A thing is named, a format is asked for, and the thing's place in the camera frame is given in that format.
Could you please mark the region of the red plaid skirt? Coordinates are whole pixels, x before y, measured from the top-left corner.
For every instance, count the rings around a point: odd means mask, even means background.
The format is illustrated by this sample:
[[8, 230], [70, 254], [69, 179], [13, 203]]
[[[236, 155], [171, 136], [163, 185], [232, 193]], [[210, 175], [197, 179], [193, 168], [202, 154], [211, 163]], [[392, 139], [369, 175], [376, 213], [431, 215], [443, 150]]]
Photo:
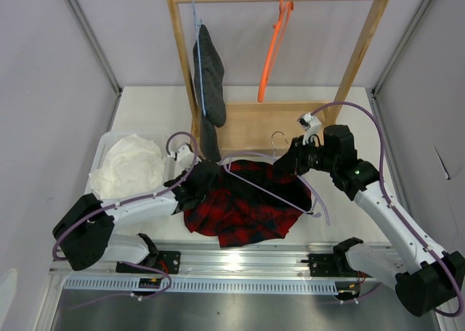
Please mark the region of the red plaid skirt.
[[294, 175], [266, 162], [235, 160], [206, 199], [184, 212], [190, 232], [217, 237], [222, 248], [283, 239], [311, 210], [311, 191]]

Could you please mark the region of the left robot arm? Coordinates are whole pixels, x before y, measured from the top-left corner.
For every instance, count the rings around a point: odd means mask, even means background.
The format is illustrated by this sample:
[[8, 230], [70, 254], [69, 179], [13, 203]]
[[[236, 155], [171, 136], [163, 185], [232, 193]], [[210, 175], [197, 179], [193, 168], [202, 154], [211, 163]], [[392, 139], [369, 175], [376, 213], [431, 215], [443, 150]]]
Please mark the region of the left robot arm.
[[151, 193], [113, 202], [92, 193], [81, 196], [55, 226], [52, 256], [74, 271], [99, 261], [133, 264], [140, 272], [154, 270], [158, 249], [147, 234], [121, 234], [128, 226], [192, 210], [206, 199], [220, 177], [219, 165], [200, 161]]

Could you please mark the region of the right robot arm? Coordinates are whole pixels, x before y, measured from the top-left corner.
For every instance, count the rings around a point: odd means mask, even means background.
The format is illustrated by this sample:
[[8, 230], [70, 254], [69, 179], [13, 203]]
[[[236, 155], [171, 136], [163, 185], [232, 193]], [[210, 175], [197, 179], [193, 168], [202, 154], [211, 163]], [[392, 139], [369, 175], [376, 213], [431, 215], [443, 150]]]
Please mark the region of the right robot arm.
[[334, 186], [370, 216], [399, 255], [393, 259], [359, 240], [345, 241], [331, 259], [337, 274], [345, 276], [354, 270], [368, 274], [392, 288], [414, 316], [437, 311], [453, 298], [458, 309], [451, 316], [464, 311], [464, 256], [447, 252], [395, 202], [376, 167], [357, 156], [348, 126], [324, 128], [320, 146], [307, 142], [305, 136], [293, 139], [274, 166], [299, 176], [309, 170], [328, 173]]

